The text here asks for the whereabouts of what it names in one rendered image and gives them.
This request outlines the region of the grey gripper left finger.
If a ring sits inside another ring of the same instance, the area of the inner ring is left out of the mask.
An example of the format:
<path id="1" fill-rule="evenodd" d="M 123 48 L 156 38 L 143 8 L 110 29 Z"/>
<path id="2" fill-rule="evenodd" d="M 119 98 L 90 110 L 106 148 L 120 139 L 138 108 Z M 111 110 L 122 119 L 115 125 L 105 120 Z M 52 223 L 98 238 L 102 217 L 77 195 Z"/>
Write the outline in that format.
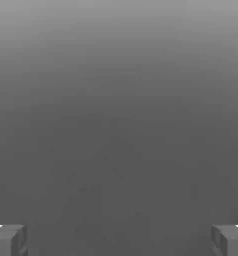
<path id="1" fill-rule="evenodd" d="M 28 226 L 0 224 L 0 256 L 28 256 Z"/>

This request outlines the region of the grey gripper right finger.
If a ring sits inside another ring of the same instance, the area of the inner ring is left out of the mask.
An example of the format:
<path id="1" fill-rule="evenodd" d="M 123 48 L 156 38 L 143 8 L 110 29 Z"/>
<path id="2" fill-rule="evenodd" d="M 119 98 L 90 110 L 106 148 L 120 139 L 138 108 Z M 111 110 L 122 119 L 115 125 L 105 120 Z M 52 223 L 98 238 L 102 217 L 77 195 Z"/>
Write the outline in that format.
<path id="1" fill-rule="evenodd" d="M 212 225 L 210 235 L 214 256 L 238 256 L 238 224 Z"/>

